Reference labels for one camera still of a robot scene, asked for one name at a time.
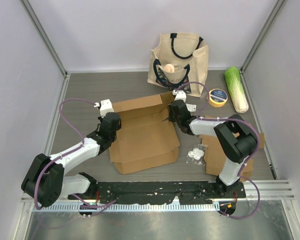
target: yellow tape roll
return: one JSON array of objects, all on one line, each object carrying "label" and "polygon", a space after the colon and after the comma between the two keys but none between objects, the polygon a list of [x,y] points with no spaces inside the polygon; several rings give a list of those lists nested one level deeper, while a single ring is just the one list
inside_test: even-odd
[{"label": "yellow tape roll", "polygon": [[212,107],[220,108],[226,104],[228,95],[222,89],[216,88],[209,92],[209,104]]}]

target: tote bag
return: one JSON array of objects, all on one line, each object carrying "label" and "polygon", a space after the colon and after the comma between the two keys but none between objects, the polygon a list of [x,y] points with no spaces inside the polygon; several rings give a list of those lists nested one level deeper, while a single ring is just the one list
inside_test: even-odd
[{"label": "tote bag", "polygon": [[[194,33],[160,34],[158,47],[151,50],[148,83],[170,90],[188,82],[206,83],[209,47],[202,37]],[[174,72],[164,71],[166,64]],[[203,86],[189,84],[183,90],[194,97],[201,97]]]}]

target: metal corner post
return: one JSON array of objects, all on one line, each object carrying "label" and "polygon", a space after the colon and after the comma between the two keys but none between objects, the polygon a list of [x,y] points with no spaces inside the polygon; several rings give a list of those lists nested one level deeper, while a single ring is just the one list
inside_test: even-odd
[{"label": "metal corner post", "polygon": [[50,39],[48,38],[47,33],[45,32],[43,26],[41,25],[34,9],[32,8],[30,2],[28,0],[20,0],[22,6],[24,7],[25,11],[27,12],[29,18],[31,19],[33,25],[35,26],[39,36],[43,40],[45,46],[47,47],[48,51],[50,52],[52,58],[54,59],[55,63],[57,64],[58,68],[60,69],[62,75],[64,77],[67,76],[67,71],[62,64],[54,46],[52,45]]},{"label": "metal corner post", "polygon": [[244,73],[247,69],[247,67],[249,66],[252,58],[254,57],[254,55],[256,54],[259,46],[261,45],[261,43],[263,42],[263,40],[265,39],[269,29],[271,28],[271,26],[273,25],[273,23],[275,22],[277,16],[279,15],[280,11],[283,9],[285,3],[287,2],[287,0],[277,0],[276,3],[274,4],[267,20],[265,21],[258,37],[256,38],[248,56],[246,57],[243,66],[241,68],[241,72]]}]

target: white plastic piece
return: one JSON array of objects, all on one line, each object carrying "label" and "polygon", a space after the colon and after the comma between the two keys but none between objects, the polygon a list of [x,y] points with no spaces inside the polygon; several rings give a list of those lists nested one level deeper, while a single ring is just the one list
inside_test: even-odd
[{"label": "white plastic piece", "polygon": [[175,72],[175,67],[172,64],[166,64],[163,67],[163,71],[165,71],[167,73],[174,73]]},{"label": "white plastic piece", "polygon": [[201,157],[202,157],[202,156],[201,156],[200,154],[197,154],[197,155],[194,155],[194,156],[193,156],[193,158],[194,158],[195,160],[199,160]]},{"label": "white plastic piece", "polygon": [[100,115],[102,118],[105,117],[107,113],[113,113],[114,108],[112,107],[112,103],[110,99],[102,100],[101,107],[100,107]]},{"label": "white plastic piece", "polygon": [[[65,153],[79,147],[82,145],[82,142],[79,142],[77,145],[74,145],[67,150],[64,150],[60,153],[53,154],[50,158],[53,160],[60,156],[60,154],[64,155]],[[56,164],[62,164],[64,167],[64,174],[68,173],[71,169],[79,165],[80,163],[84,162],[87,159],[93,158],[98,155],[100,149],[100,145],[97,144],[95,140],[92,138],[86,137],[84,139],[84,145],[79,150],[70,153],[67,156],[55,161]]]},{"label": "white plastic piece", "polygon": [[186,103],[185,105],[186,105],[186,108],[188,109],[188,111],[190,113],[194,113],[196,111],[196,109],[197,109],[197,105],[195,105],[195,104],[188,104],[188,103]]},{"label": "white plastic piece", "polygon": [[90,181],[80,174],[75,176],[65,176],[62,182],[62,191],[60,197],[71,194],[83,194],[88,190],[89,186]]},{"label": "white plastic piece", "polygon": [[187,95],[184,91],[177,91],[176,92],[176,96],[175,96],[174,100],[179,100],[179,99],[181,99],[184,103],[186,102]]},{"label": "white plastic piece", "polygon": [[209,135],[216,137],[214,127],[222,124],[224,121],[204,121],[195,119],[190,123],[190,129],[194,135]]},{"label": "white plastic piece", "polygon": [[189,152],[188,152],[188,156],[189,156],[189,157],[192,158],[194,155],[195,155],[195,153],[194,153],[193,151],[189,151]]},{"label": "white plastic piece", "polygon": [[243,162],[239,164],[231,161],[229,158],[226,158],[223,169],[219,174],[220,180],[226,186],[234,184],[239,179],[238,172],[243,164]]}]

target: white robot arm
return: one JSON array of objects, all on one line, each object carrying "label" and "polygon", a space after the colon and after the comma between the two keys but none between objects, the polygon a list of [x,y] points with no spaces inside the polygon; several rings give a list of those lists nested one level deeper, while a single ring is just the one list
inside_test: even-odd
[{"label": "white robot arm", "polygon": [[237,114],[226,121],[191,116],[184,91],[174,91],[175,100],[169,106],[169,118],[177,122],[183,133],[217,137],[226,155],[222,171],[216,178],[219,193],[228,193],[236,186],[245,160],[257,148],[257,136]]},{"label": "white robot arm", "polygon": [[34,158],[21,185],[21,189],[31,197],[35,195],[40,172],[48,163],[57,159],[46,170],[39,183],[37,196],[38,202],[43,207],[49,207],[60,196],[95,193],[93,188],[97,181],[91,176],[86,173],[79,173],[75,176],[65,175],[87,159],[103,153],[116,140],[116,132],[121,128],[119,114],[114,112],[109,99],[101,101],[101,104],[97,104],[98,106],[100,106],[101,123],[95,131],[84,138],[84,144],[80,142],[60,153],[51,156],[41,153]]}]

